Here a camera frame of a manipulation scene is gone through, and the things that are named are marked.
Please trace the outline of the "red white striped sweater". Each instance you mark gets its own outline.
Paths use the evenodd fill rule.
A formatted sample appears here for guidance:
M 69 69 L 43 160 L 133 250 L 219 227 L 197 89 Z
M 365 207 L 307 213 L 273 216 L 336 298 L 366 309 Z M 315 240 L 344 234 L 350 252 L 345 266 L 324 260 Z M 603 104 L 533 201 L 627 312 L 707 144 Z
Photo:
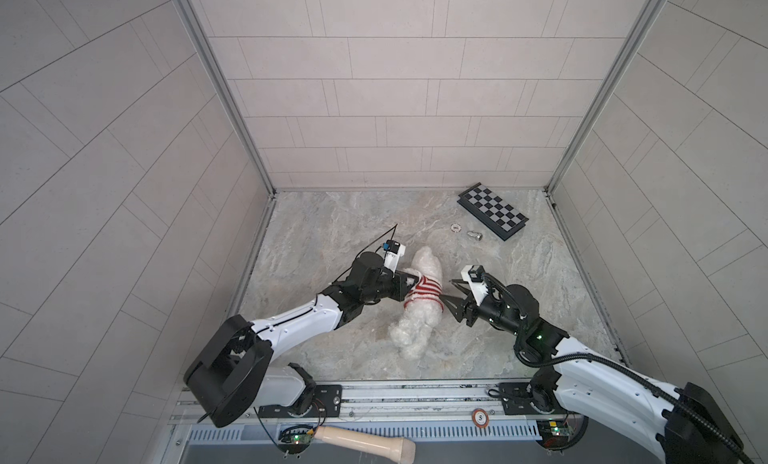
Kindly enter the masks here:
M 425 301 L 431 304 L 436 304 L 440 309 L 440 312 L 443 312 L 445 306 L 440 298 L 441 294 L 442 286 L 437 280 L 427 277 L 426 275 L 421 276 L 414 287 L 406 294 L 403 308 L 407 309 L 408 306 L 414 302 Z

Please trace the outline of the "white teddy bear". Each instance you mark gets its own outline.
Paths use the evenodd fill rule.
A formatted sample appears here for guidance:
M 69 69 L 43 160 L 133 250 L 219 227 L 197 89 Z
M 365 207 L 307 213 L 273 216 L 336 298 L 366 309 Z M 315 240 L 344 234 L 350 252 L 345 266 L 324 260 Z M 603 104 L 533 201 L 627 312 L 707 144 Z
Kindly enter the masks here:
M 439 259 L 428 246 L 420 248 L 414 255 L 411 267 L 443 284 L 442 266 Z M 388 329 L 392 343 L 398 348 L 405 360 L 418 360 L 426 350 L 434 328 L 440 323 L 443 312 L 436 304 L 425 301 L 414 302 L 404 309 L 400 319 Z

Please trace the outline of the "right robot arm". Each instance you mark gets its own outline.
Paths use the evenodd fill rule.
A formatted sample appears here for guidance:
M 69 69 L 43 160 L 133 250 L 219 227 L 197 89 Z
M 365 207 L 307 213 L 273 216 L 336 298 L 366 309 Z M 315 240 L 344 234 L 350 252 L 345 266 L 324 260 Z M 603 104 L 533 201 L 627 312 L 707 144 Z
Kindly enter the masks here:
M 663 463 L 747 463 L 730 421 L 708 391 L 661 382 L 593 352 L 539 313 L 530 291 L 473 267 L 453 280 L 459 296 L 441 296 L 458 322 L 487 322 L 514 335 L 514 354 L 536 373 L 534 407 L 559 407 L 634 441 Z

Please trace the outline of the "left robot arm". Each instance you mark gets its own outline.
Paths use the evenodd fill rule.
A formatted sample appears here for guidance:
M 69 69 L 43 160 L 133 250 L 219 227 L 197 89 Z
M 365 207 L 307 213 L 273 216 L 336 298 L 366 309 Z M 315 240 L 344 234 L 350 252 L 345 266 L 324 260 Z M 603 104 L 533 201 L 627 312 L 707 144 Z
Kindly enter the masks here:
M 425 281 L 415 270 L 399 271 L 399 258 L 364 252 L 349 274 L 320 291 L 308 303 L 283 314 L 247 321 L 224 321 L 184 373 L 183 382 L 218 428 L 236 421 L 251 407 L 280 406 L 303 414 L 312 406 L 316 384 L 300 366 L 272 362 L 288 350 L 358 317 L 383 299 L 404 302 Z

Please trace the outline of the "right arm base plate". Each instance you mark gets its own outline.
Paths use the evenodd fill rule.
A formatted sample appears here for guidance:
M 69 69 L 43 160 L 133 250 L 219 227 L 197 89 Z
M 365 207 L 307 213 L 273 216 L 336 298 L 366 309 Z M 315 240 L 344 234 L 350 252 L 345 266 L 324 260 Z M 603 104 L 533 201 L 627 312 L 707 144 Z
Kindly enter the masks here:
M 502 382 L 496 387 L 498 400 L 507 416 L 536 415 L 528 382 Z

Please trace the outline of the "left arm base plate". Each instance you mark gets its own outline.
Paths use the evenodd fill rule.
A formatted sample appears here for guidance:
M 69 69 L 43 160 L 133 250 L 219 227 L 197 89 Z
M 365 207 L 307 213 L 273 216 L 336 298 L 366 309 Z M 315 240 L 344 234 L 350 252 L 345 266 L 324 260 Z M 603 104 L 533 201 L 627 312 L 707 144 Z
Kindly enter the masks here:
M 340 415 L 342 392 L 338 384 L 317 385 L 312 392 L 305 390 L 289 407 L 261 406 L 257 414 L 262 419 L 336 418 Z

